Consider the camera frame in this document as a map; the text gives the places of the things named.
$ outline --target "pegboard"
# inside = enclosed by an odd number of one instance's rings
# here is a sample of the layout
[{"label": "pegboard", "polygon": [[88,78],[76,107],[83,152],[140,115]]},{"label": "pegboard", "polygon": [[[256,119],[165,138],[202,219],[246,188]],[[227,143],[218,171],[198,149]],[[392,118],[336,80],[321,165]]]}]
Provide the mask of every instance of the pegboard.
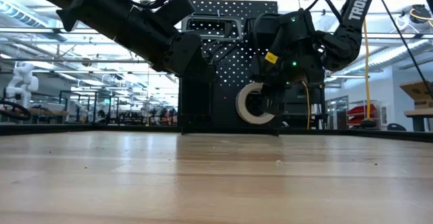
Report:
[{"label": "pegboard", "polygon": [[[194,15],[238,17],[242,21],[242,30],[244,30],[247,20],[257,18],[263,13],[274,14],[278,11],[277,2],[274,1],[190,1],[196,9]],[[233,26],[225,26],[222,22],[204,22],[193,19],[189,22],[187,28],[196,30],[200,35],[228,35],[228,38],[236,38],[240,35],[234,23]],[[212,39],[203,40],[203,49],[209,48],[209,51],[214,53],[221,47],[221,44],[213,42]],[[213,86],[211,110],[212,125],[214,127],[266,127],[266,125],[253,126],[244,122],[237,115],[235,107],[235,99],[240,90],[252,82],[250,79],[251,60],[255,53],[251,48],[248,48],[246,43],[248,43],[247,39],[240,44],[229,44],[215,53],[215,60],[219,60],[228,51],[234,49],[225,59],[215,63],[217,81]],[[267,126],[274,127],[275,125],[271,122]]]}]

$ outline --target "roll of tape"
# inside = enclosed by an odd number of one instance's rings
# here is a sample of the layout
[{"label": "roll of tape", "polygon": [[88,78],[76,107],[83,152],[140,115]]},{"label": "roll of tape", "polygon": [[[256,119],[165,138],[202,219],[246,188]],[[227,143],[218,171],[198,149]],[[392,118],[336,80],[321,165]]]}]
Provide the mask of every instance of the roll of tape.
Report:
[{"label": "roll of tape", "polygon": [[239,116],[244,121],[253,125],[263,125],[270,122],[275,116],[269,113],[255,116],[251,114],[246,108],[246,98],[251,92],[260,92],[262,90],[262,83],[250,83],[245,86],[236,97],[236,110]]}]

